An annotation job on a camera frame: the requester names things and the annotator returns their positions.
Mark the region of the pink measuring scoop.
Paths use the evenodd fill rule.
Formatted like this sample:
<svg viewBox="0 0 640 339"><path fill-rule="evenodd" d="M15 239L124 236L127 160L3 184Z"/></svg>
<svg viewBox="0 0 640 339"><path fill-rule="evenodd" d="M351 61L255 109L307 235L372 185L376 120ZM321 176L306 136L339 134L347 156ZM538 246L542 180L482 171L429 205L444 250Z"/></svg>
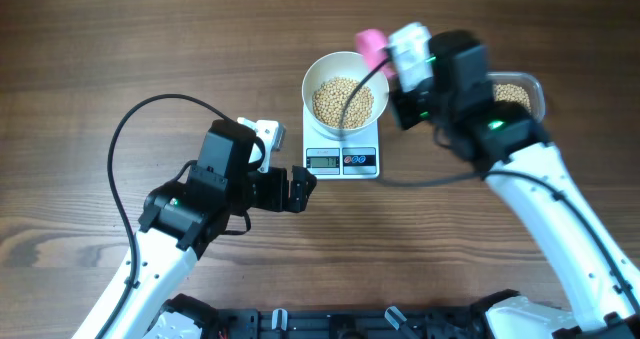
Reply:
<svg viewBox="0 0 640 339"><path fill-rule="evenodd" d="M393 68L392 57L388 49L388 38L378 29L366 29L354 37L355 49L363 56L370 69L374 69L383 61L386 62L380 71L387 79L397 76Z"/></svg>

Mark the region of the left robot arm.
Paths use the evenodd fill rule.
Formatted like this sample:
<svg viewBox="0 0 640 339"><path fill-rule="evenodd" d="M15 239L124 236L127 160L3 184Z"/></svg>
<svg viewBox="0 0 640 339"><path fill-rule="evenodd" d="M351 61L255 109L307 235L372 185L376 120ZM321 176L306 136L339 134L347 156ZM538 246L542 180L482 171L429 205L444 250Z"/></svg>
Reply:
<svg viewBox="0 0 640 339"><path fill-rule="evenodd" d="M135 251L126 254L76 337L143 337L208 245L230 234L231 217L247 217L251 208L305 210L316 177L300 166L260 172L250 156L254 148L263 147L249 127L213 121L186 181L170 180L147 196Z"/></svg>

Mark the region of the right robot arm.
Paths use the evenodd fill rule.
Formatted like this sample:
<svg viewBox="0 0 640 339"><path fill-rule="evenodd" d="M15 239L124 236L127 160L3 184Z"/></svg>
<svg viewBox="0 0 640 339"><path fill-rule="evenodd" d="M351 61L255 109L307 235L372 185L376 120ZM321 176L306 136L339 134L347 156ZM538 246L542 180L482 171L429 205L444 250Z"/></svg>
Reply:
<svg viewBox="0 0 640 339"><path fill-rule="evenodd" d="M522 105L499 101L486 47L470 32L431 35L417 23L391 35L399 88L390 97L403 129L427 122L516 214L559 279L561 311L511 293L482 316L495 338L635 338L639 272L585 200L543 126Z"/></svg>

